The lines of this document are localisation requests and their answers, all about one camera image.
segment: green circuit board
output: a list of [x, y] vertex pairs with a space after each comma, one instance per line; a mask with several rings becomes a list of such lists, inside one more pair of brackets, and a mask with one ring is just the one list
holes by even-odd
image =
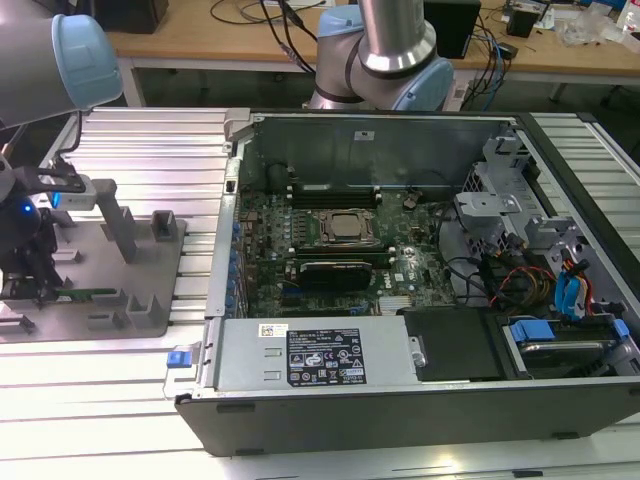
[[[403, 208], [406, 197], [406, 191], [382, 192], [382, 203], [375, 209], [297, 210], [282, 196], [243, 192], [239, 220], [244, 232], [249, 317], [386, 315], [395, 312], [385, 306], [397, 302], [412, 306], [454, 304], [455, 294], [431, 240], [437, 223], [433, 205], [423, 203], [407, 210]], [[320, 224], [332, 212], [358, 215], [367, 222], [370, 241], [363, 244], [372, 245], [378, 253], [355, 255], [374, 264], [366, 289], [306, 291], [288, 274], [287, 267], [295, 268], [302, 262], [298, 258], [301, 247], [323, 243]], [[385, 253], [379, 253], [382, 246]], [[395, 249], [393, 260], [385, 268], [376, 268], [379, 259], [389, 257], [389, 247]], [[333, 260], [332, 255], [322, 260]], [[384, 297], [397, 302], [380, 301]]]

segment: motherboard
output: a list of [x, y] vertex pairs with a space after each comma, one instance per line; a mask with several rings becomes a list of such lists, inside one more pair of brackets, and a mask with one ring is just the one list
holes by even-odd
[[454, 304], [434, 243], [438, 204], [417, 196], [382, 191], [358, 208], [303, 208], [323, 205], [243, 191], [248, 317], [395, 315]]

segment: blue latch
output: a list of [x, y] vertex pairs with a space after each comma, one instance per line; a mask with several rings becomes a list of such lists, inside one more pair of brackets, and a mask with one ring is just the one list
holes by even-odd
[[516, 343], [533, 342], [541, 340], [554, 340], [556, 338], [551, 325], [547, 320], [531, 319], [518, 320], [510, 325], [511, 335]]
[[624, 340], [629, 336], [629, 327], [627, 327], [627, 324], [624, 323], [624, 320], [621, 318], [616, 318], [613, 321], [613, 328], [615, 328], [620, 340]]
[[191, 352], [169, 352], [167, 355], [167, 368], [191, 368], [191, 358]]
[[580, 316], [576, 314], [578, 293], [580, 293], [580, 280], [578, 277], [569, 276], [566, 272], [560, 272], [555, 291], [556, 310], [567, 315], [574, 322], [580, 320]]

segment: cpu socket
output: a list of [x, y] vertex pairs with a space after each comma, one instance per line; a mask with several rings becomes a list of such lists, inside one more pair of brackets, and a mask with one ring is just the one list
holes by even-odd
[[375, 241], [371, 214], [364, 210], [321, 212], [321, 242], [325, 244], [370, 243]]

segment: power supply label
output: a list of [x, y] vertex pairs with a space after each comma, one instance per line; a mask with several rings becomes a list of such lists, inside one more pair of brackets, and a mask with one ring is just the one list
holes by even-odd
[[360, 330], [289, 330], [287, 382], [292, 387], [367, 383]]

